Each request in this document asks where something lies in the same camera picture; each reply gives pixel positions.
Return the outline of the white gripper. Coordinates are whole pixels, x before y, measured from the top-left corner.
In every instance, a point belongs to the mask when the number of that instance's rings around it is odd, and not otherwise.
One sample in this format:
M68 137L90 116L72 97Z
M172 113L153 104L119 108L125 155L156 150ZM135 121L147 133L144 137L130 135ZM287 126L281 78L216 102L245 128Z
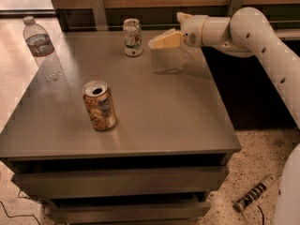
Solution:
M177 21L181 24L181 31L173 28L150 39L148 42L150 49L177 48L180 47L184 41L190 47L201 47L203 45L203 27L208 16L177 12L176 17Z

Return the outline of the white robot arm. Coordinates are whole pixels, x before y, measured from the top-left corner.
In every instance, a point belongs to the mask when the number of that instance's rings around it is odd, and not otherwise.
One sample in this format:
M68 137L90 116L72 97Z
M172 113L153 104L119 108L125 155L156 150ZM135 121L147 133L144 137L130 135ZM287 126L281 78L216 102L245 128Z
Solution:
M254 55L300 128L300 57L284 44L265 16L254 7L231 17L177 14L180 28L150 39L152 50L212 47L236 57ZM300 225L300 144L289 155L279 182L273 225Z

